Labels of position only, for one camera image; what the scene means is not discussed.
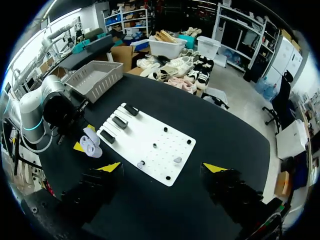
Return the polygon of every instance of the yellow tape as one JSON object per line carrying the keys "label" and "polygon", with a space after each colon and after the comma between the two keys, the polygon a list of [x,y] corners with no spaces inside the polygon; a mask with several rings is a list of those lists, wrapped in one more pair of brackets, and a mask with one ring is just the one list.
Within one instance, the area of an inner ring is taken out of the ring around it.
{"label": "yellow tape", "polygon": [[116,162],[116,163],[110,164],[110,165],[108,165],[108,166],[100,167],[100,168],[98,168],[97,170],[103,170],[103,171],[105,171],[105,172],[111,173],[113,170],[116,169],[116,167],[119,166],[120,163],[121,163],[121,162]]}
{"label": "yellow tape", "polygon": [[214,166],[208,163],[203,163],[203,165],[205,165],[211,172],[216,173],[216,172],[220,172],[221,170],[227,170],[226,168],[222,168],[219,166]]}

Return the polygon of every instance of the water bottle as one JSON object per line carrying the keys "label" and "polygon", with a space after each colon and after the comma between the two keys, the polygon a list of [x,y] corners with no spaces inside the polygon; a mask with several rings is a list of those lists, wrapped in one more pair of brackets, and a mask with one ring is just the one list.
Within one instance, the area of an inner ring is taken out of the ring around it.
{"label": "water bottle", "polygon": [[271,86],[269,85],[265,91],[263,92],[263,97],[264,99],[268,100],[269,102],[271,102],[271,100],[273,99],[273,97],[275,96],[275,88],[276,88],[276,84]]}
{"label": "water bottle", "polygon": [[269,85],[267,84],[267,77],[265,76],[264,78],[259,78],[254,88],[259,94],[263,94],[268,87]]}

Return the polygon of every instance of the white refrigerator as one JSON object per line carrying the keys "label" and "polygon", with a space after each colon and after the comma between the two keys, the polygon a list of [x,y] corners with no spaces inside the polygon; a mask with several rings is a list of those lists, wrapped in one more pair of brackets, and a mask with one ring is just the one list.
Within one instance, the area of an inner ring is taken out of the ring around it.
{"label": "white refrigerator", "polygon": [[271,64],[270,69],[266,73],[267,82],[270,85],[276,84],[277,92],[280,91],[283,74],[288,70],[295,77],[302,56],[291,42],[284,36],[279,37],[279,47],[276,49],[276,56]]}

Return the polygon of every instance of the yellow triangle marker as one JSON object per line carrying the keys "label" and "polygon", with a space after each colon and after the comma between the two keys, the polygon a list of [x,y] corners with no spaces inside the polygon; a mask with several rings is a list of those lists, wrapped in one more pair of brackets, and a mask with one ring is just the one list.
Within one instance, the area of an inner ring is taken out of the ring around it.
{"label": "yellow triangle marker", "polygon": [[[90,129],[92,129],[94,132],[96,132],[96,129],[95,129],[95,127],[94,126],[92,126],[92,125],[88,125],[88,126],[86,126],[87,128],[90,128]],[[82,146],[80,145],[80,143],[77,141],[76,143],[75,143],[75,145],[73,146],[73,149],[74,150],[77,150],[77,151],[80,151],[80,152],[85,152],[84,151],[84,149],[82,148]]]}
{"label": "yellow triangle marker", "polygon": [[121,162],[116,162],[116,163],[110,164],[110,165],[108,165],[108,166],[100,167],[100,168],[98,168],[97,170],[103,170],[103,171],[105,171],[105,172],[111,173],[113,170],[115,170],[116,167],[119,166],[120,163],[121,163]]}
{"label": "yellow triangle marker", "polygon": [[205,165],[213,173],[220,172],[221,170],[227,170],[226,168],[222,168],[222,167],[219,167],[219,166],[214,166],[214,165],[211,165],[211,164],[208,164],[208,163],[203,163],[203,165]]}

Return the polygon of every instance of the plastic container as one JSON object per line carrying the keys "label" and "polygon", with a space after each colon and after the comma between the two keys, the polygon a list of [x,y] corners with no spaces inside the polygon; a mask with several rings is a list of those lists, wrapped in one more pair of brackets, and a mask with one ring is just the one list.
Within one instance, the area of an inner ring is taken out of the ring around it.
{"label": "plastic container", "polygon": [[151,54],[154,56],[166,56],[169,59],[178,57],[181,50],[186,46],[187,40],[175,38],[178,43],[158,41],[154,36],[149,37]]}
{"label": "plastic container", "polygon": [[214,59],[218,52],[218,49],[221,47],[221,43],[217,40],[205,36],[198,36],[197,40],[198,51],[200,52],[200,54],[209,59]]}
{"label": "plastic container", "polygon": [[273,86],[268,86],[264,92],[263,92],[263,97],[264,99],[268,100],[269,102],[271,102],[271,100],[273,99],[273,97],[276,94],[276,84]]}
{"label": "plastic container", "polygon": [[132,42],[130,44],[130,46],[134,46],[135,47],[135,51],[140,51],[142,49],[145,49],[149,46],[149,40],[148,39],[144,39],[144,40],[140,40],[140,41],[135,41]]}
{"label": "plastic container", "polygon": [[260,77],[258,81],[255,84],[254,89],[259,93],[263,94],[264,91],[269,87],[269,84],[267,84],[267,77],[264,78]]}
{"label": "plastic container", "polygon": [[195,47],[195,41],[196,38],[193,36],[186,36],[186,35],[179,35],[180,39],[187,40],[187,43],[185,44],[185,48],[187,49],[194,49]]}
{"label": "plastic container", "polygon": [[95,103],[123,77],[123,65],[119,62],[91,61],[77,70],[66,84]]}

